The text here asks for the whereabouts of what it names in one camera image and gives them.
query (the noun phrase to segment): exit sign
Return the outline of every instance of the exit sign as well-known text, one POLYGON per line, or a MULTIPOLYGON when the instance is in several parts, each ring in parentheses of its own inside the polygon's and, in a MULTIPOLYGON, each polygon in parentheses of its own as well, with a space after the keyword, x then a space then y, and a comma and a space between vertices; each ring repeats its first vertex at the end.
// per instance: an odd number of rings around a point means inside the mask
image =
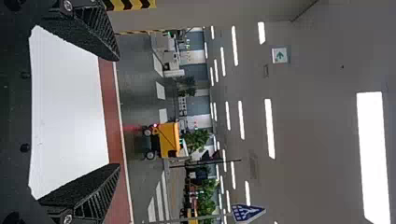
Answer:
POLYGON ((273 55, 273 63, 288 63, 289 62, 287 48, 272 49, 272 55, 273 55))

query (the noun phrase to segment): pole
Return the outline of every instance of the pole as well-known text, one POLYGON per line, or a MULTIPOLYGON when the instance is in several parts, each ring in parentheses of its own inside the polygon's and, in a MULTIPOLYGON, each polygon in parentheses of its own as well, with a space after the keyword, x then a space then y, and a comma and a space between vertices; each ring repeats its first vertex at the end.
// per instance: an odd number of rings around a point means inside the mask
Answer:
POLYGON ((181 168, 181 167, 197 167, 197 166, 201 166, 201 165, 208 165, 208 164, 221 164, 224 163, 224 161, 204 161, 202 163, 197 163, 197 164, 191 164, 191 165, 176 165, 176 166, 170 166, 169 168, 181 168))
POLYGON ((230 217, 232 215, 233 215, 233 213, 226 213, 226 214, 209 215, 209 216, 203 216, 203 217, 183 217, 183 218, 179 218, 179 219, 149 222, 148 224, 164 224, 164 223, 191 221, 191 220, 205 220, 205 219, 212 219, 212 218, 218 218, 218 217, 230 217))

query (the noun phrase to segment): white panel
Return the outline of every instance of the white panel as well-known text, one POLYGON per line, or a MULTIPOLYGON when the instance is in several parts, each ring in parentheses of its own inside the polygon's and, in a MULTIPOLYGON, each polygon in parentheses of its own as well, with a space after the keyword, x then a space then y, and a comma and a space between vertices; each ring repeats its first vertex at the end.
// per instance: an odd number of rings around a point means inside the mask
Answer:
POLYGON ((161 181, 158 182, 157 188, 155 189, 158 204, 158 219, 163 221, 163 195, 161 194, 161 181))
POLYGON ((197 115, 197 116, 187 116, 187 122, 189 123, 189 128, 194 129, 194 122, 199 129, 212 127, 212 119, 210 114, 197 115))
POLYGON ((148 221, 149 222, 156 221, 154 198, 151 198, 151 200, 149 201, 149 205, 148 205, 148 221))
POLYGON ((158 99, 165 100, 165 87, 158 82, 155 82, 155 86, 157 89, 157 97, 158 99))
POLYGON ((163 172, 161 176, 161 182, 163 183, 163 204, 165 208, 165 217, 166 220, 169 220, 169 204, 168 204, 168 190, 166 188, 166 179, 165 179, 165 172, 163 172))
POLYGON ((206 63, 205 51, 203 49, 182 51, 180 60, 182 61, 180 65, 206 63))
POLYGON ((166 111, 166 108, 165 109, 160 109, 159 113, 160 113, 160 123, 168 122, 168 113, 166 111))
POLYGON ((154 70, 163 77, 163 65, 161 62, 158 60, 157 56, 155 54, 152 54, 152 60, 154 61, 154 70))
POLYGON ((195 97, 198 96, 208 96, 209 95, 209 89, 198 89, 195 93, 195 97))
POLYGON ((32 158, 29 186, 40 198, 108 164, 98 58, 40 27, 29 39, 32 158))

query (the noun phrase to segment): white wall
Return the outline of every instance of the white wall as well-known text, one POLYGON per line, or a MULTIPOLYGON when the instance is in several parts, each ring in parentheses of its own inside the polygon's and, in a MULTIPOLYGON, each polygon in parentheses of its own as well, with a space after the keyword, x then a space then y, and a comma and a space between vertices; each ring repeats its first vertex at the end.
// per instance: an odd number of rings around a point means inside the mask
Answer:
POLYGON ((204 151, 200 152, 199 150, 194 151, 191 154, 192 160, 193 161, 198 161, 201 159, 201 157, 204 155, 204 153, 206 153, 207 151, 209 151, 209 155, 213 155, 213 153, 215 153, 215 146, 211 145, 211 146, 205 146, 204 151))
POLYGON ((196 124, 199 129, 212 127, 212 118, 210 118, 210 114, 187 116, 187 122, 189 123, 189 129, 194 129, 194 122, 197 122, 196 124))
POLYGON ((29 186, 40 198, 108 164, 98 59, 36 27, 29 186))

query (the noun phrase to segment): wheel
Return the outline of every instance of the wheel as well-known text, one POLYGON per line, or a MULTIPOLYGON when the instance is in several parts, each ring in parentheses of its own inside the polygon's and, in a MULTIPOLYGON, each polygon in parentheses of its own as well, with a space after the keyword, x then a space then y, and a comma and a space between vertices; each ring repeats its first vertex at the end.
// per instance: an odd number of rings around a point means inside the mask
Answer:
POLYGON ((151 130, 150 129, 146 129, 145 131, 143 131, 143 134, 145 136, 151 136, 151 130))
POLYGON ((146 159, 149 161, 152 161, 155 159, 155 152, 154 151, 148 151, 146 152, 146 159))

